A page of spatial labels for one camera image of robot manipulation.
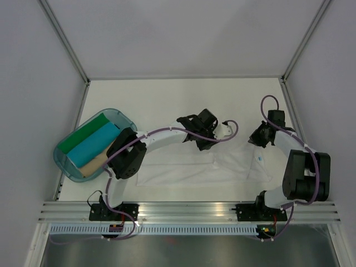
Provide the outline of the aluminium frame post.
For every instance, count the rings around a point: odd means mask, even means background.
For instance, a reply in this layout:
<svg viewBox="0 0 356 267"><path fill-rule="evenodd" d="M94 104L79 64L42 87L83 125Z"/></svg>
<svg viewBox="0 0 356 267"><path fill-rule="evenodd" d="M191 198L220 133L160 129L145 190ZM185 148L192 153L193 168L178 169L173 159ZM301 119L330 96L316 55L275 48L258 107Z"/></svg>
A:
<svg viewBox="0 0 356 267"><path fill-rule="evenodd" d="M38 0L37 1L41 9L43 10L45 16L47 17L51 27L53 28L55 34L57 35L61 45L65 49L67 55L70 58L70 61L72 62L75 70L78 72L79 76L85 83L85 85L88 85L90 83L90 79L84 70L82 64L80 63L80 60L78 59L72 45L70 44L69 39L67 38L57 16L55 15L49 1L47 0Z"/></svg>
<svg viewBox="0 0 356 267"><path fill-rule="evenodd" d="M299 58L302 56L306 46L310 42L313 34L317 30L318 26L320 25L323 17L325 16L327 10L329 9L330 5L333 3L332 0L323 0L317 9L316 14L314 15L310 25L308 26L306 32L303 35L300 43L298 44L291 60L289 61L284 73L280 78L280 83L285 84L289 76L291 75L295 65L297 64Z"/></svg>

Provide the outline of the teal translucent plastic bin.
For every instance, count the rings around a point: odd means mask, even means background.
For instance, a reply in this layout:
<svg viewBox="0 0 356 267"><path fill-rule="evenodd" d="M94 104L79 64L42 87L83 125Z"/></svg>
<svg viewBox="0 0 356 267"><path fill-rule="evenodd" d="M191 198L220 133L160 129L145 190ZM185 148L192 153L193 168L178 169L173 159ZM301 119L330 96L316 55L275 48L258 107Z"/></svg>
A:
<svg viewBox="0 0 356 267"><path fill-rule="evenodd" d="M137 127L136 125L127 117L125 116L121 111L115 109L115 108L106 108L102 111L99 111L95 115L89 118L93 118L96 115L99 115L100 113L103 113L110 122L115 124L121 131L124 130L125 128L131 128L132 130L136 131ZM105 149L104 151L107 151L108 148L111 146L111 144L114 141L112 141ZM85 181L90 181L95 179L97 176L99 176L103 172L103 168L101 167L99 170L97 170L92 176L89 177L83 177L83 175L80 173L79 169L69 160L67 157L67 154L64 154L62 151L60 151L57 146L55 147L53 151L53 159L58 168L72 181L74 182L85 182Z"/></svg>

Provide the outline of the right aluminium frame post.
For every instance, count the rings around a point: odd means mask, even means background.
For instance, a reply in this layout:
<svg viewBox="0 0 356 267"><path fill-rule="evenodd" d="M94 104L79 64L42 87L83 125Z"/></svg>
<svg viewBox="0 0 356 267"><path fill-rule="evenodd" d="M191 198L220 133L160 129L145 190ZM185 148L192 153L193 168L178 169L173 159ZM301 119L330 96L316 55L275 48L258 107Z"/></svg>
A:
<svg viewBox="0 0 356 267"><path fill-rule="evenodd" d="M284 73L280 78L280 83L285 84L289 76L291 75L295 65L297 64L299 58L302 56L306 46L310 42L313 34L317 30L318 26L320 25L323 17L325 16L327 10L329 9L330 5L333 3L332 0L323 0L317 9L316 14L314 15L310 25L308 26L306 32L303 35L300 43L298 44L291 60L289 61Z"/></svg>

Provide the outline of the rolled blue t shirt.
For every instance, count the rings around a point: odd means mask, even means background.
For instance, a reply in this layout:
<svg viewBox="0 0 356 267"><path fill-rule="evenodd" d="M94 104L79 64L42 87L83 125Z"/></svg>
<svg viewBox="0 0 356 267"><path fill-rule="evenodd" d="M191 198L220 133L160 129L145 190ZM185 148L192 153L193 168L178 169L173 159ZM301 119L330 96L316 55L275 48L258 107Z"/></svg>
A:
<svg viewBox="0 0 356 267"><path fill-rule="evenodd" d="M75 146L67 157L79 169L98 156L120 132L115 124L108 122Z"/></svg>

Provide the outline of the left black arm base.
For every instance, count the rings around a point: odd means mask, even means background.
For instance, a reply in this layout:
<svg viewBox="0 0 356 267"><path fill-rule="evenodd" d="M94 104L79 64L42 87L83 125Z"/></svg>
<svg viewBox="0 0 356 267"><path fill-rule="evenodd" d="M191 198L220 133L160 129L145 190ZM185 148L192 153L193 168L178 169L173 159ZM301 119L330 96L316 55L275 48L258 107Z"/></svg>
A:
<svg viewBox="0 0 356 267"><path fill-rule="evenodd" d="M92 204L89 214L89 221L131 221L128 215L137 221L139 214L138 204L123 203L117 207L114 207L113 209L120 211L120 213L109 210L105 204Z"/></svg>

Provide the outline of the rolled green t shirt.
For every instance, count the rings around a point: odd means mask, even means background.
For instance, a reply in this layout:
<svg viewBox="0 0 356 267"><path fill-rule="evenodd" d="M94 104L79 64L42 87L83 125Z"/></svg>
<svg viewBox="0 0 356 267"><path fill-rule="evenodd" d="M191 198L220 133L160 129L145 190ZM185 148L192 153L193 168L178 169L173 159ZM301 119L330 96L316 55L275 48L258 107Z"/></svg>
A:
<svg viewBox="0 0 356 267"><path fill-rule="evenodd" d="M103 113L94 116L77 128L74 132L70 133L68 137L57 145L57 148L64 154L68 154L72 149L108 122L109 119Z"/></svg>

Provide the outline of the left aluminium frame post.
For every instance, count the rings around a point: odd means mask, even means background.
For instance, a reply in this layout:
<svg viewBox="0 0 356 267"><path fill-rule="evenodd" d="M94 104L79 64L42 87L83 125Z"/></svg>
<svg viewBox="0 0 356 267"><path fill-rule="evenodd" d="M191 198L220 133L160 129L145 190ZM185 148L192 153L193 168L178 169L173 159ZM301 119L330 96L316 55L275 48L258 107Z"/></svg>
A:
<svg viewBox="0 0 356 267"><path fill-rule="evenodd" d="M84 70L82 64L80 63L80 60L78 59L72 45L70 44L69 39L67 38L57 16L55 15L49 1L47 0L38 0L37 1L41 9L43 10L45 16L47 17L51 27L53 28L55 34L57 35L61 45L65 49L67 55L70 58L70 61L72 62L75 70L78 72L79 76L85 83L85 85L88 85L90 83L90 79Z"/></svg>

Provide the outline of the aluminium mounting rail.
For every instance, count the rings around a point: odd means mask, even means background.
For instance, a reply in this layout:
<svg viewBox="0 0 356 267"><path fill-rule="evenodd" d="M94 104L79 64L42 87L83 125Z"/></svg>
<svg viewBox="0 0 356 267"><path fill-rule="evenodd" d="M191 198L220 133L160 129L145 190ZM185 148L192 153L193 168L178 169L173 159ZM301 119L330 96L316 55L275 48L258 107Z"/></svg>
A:
<svg viewBox="0 0 356 267"><path fill-rule="evenodd" d="M139 202L138 222L147 224L238 224L234 202ZM39 223L87 223L90 207L83 201L48 201L41 207ZM296 206L292 224L339 224L333 202Z"/></svg>

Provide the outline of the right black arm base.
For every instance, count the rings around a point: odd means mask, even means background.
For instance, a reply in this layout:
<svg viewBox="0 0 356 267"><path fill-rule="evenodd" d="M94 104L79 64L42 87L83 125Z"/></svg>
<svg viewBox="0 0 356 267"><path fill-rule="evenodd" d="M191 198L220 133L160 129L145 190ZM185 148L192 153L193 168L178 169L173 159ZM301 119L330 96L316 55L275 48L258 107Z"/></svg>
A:
<svg viewBox="0 0 356 267"><path fill-rule="evenodd" d="M233 210L239 222L274 222L274 220L285 222L288 220L285 211L265 206L260 207L256 204L236 204Z"/></svg>

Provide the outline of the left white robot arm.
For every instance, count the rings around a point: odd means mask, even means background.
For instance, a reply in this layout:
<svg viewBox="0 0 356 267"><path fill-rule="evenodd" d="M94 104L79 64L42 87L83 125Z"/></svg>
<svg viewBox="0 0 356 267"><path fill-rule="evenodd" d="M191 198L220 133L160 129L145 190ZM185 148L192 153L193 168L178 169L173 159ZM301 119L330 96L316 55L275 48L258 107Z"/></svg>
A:
<svg viewBox="0 0 356 267"><path fill-rule="evenodd" d="M179 117L169 126L157 130L122 130L106 152L107 160L102 166L109 175L103 193L105 204L102 214L109 220L120 217L120 204L123 202L127 181L138 173L148 153L187 141L195 142L200 151L208 150L217 143L214 137L217 126L218 119L208 109L204 109L198 115Z"/></svg>

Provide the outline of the white t shirt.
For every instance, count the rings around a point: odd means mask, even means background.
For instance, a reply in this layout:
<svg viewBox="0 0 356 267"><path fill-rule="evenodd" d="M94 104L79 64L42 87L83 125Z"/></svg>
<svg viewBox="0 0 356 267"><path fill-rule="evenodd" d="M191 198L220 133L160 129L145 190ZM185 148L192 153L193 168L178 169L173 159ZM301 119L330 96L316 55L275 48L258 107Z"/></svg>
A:
<svg viewBox="0 0 356 267"><path fill-rule="evenodd" d="M175 144L145 156L137 175L140 187L195 187L269 182L261 148L251 144L218 144L199 151Z"/></svg>

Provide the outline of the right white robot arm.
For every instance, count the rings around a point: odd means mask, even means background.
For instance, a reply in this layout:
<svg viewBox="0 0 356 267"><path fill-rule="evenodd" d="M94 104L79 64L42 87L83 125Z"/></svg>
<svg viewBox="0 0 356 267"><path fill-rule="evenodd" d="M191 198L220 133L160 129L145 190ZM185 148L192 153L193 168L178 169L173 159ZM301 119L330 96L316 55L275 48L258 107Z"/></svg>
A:
<svg viewBox="0 0 356 267"><path fill-rule="evenodd" d="M292 128L286 127L284 111L270 110L265 119L250 135L248 143L262 148L267 144L279 148L287 163L281 186L263 191L256 198L255 216L266 220L272 216L274 208L327 201L330 191L329 154L311 149Z"/></svg>

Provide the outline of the rolled beige t shirt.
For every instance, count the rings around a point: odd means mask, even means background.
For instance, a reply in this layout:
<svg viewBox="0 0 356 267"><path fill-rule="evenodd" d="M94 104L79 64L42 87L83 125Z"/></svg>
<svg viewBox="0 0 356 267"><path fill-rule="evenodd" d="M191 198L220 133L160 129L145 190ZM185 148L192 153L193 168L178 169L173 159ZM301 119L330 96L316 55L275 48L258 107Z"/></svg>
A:
<svg viewBox="0 0 356 267"><path fill-rule="evenodd" d="M99 170L102 167L102 165L106 162L106 160L107 160L106 151L102 151L100 154L94 157L89 163L79 168L79 171L83 175L83 177L92 176L97 170Z"/></svg>

